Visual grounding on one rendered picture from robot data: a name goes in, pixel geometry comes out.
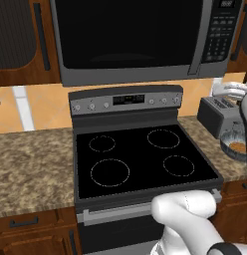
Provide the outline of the black oven door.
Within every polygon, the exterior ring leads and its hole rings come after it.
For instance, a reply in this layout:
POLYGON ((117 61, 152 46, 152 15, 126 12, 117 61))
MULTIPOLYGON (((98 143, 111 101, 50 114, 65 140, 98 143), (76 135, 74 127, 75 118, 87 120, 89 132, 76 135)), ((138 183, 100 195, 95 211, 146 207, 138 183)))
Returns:
MULTIPOLYGON (((144 196, 140 200, 127 197, 101 197, 95 201, 75 200, 76 215, 85 209, 90 212, 152 202, 156 196, 144 196)), ((161 239, 164 225, 152 215, 85 226, 79 223, 84 255, 149 255, 161 239)))

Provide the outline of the dark grey toaster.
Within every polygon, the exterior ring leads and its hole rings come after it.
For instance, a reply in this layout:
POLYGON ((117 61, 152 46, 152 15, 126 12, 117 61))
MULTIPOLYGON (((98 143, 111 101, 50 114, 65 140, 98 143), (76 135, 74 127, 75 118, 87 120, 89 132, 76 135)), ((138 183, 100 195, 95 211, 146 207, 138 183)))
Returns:
POLYGON ((227 130, 244 130, 239 107, 221 97, 202 98, 197 119, 215 138, 227 130))

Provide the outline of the black grey stove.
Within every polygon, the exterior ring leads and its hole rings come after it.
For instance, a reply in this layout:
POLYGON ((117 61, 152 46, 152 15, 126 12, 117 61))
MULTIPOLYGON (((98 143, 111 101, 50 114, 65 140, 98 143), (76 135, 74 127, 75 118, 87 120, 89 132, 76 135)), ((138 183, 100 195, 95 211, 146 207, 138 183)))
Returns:
POLYGON ((140 200, 213 188, 220 192, 221 174, 177 120, 182 95, 180 85, 70 93, 75 200, 114 196, 140 200), (89 104, 96 105, 94 111, 89 104))

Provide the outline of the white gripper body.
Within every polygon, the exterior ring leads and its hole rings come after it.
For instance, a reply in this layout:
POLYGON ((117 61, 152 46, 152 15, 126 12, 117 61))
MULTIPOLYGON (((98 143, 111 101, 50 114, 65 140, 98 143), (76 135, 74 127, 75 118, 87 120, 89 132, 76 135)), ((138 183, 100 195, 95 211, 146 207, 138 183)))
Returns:
POLYGON ((247 84, 229 82, 215 84, 213 86, 213 97, 228 97, 235 101, 241 101, 247 93, 247 84))

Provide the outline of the brown cupboard door dark panel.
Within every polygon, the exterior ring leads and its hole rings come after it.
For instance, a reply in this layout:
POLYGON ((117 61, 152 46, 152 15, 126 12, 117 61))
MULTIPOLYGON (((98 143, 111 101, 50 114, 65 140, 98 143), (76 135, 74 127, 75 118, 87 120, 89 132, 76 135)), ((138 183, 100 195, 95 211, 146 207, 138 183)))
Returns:
POLYGON ((0 87, 59 84, 50 0, 0 0, 0 87), (45 71, 34 3, 40 3, 50 61, 45 71))

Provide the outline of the brown waffle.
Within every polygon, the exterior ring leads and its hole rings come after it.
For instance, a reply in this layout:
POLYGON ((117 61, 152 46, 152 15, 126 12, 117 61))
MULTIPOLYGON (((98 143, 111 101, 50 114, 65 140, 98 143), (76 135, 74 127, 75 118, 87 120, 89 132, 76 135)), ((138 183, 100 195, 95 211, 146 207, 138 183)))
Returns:
POLYGON ((244 142, 240 142, 240 141, 232 141, 229 144, 229 147, 234 150, 237 151, 239 153, 245 153, 246 152, 246 145, 244 142))

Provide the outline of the brown wooden drawer front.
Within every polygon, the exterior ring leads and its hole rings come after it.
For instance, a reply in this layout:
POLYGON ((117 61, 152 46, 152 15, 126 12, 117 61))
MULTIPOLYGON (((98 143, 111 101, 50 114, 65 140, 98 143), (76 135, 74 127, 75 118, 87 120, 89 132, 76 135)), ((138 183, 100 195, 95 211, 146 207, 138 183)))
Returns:
POLYGON ((224 182, 222 186, 222 197, 224 199, 230 199, 247 196, 247 188, 244 187, 244 184, 247 184, 247 179, 224 182))
POLYGON ((76 222, 76 212, 74 207, 65 207, 22 215, 13 215, 0 218, 0 234, 6 234, 7 232, 14 231, 30 230, 35 228, 75 224, 76 222), (33 220, 36 215, 39 217, 39 222, 37 224, 16 228, 9 227, 10 220, 15 220, 16 222, 30 221, 33 220))

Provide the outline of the brown wooden cupboard door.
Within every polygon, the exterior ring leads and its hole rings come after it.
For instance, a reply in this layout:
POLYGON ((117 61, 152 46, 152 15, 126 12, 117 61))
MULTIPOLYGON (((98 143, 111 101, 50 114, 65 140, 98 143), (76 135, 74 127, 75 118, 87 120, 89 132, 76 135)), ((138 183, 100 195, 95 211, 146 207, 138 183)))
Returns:
POLYGON ((225 241, 247 244, 247 201, 221 202, 210 220, 225 241))
MULTIPOLYGON (((73 255, 70 230, 63 227, 0 236, 0 255, 73 255)), ((75 231, 74 238, 78 255, 82 255, 75 231)))

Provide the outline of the clear glass bowl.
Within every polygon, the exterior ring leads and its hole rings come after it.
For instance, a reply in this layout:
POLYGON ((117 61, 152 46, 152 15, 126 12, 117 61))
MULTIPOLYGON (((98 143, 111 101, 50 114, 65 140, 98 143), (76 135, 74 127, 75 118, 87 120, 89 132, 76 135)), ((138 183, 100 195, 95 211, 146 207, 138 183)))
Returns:
POLYGON ((246 152, 239 153, 237 151, 232 150, 229 147, 229 144, 232 141, 240 141, 244 142, 246 145, 246 135, 245 135, 245 127, 243 124, 234 123, 233 127, 230 129, 226 129, 220 136, 220 146, 225 154, 227 154, 230 158, 242 162, 247 161, 247 145, 246 152))

